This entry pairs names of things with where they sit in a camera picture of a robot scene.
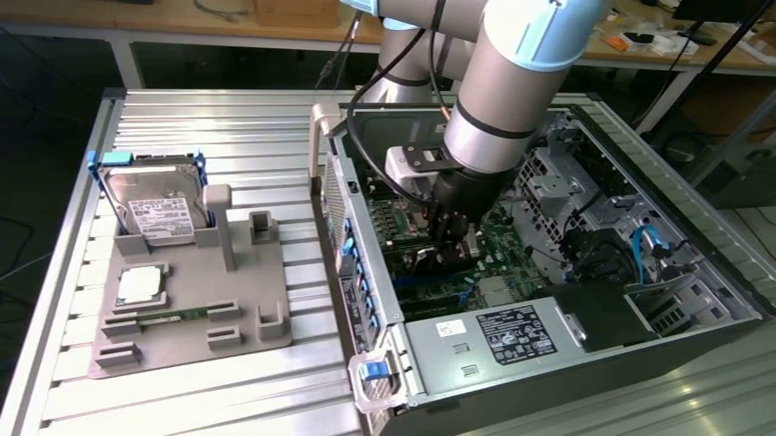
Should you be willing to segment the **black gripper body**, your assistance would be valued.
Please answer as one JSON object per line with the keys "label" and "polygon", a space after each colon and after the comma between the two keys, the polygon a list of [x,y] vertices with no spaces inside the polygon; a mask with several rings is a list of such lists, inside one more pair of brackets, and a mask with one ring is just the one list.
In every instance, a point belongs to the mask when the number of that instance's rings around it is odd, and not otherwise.
{"label": "black gripper body", "polygon": [[472,223],[478,223],[505,186],[506,172],[478,173],[462,168],[440,173],[433,198],[445,211],[461,213]]}

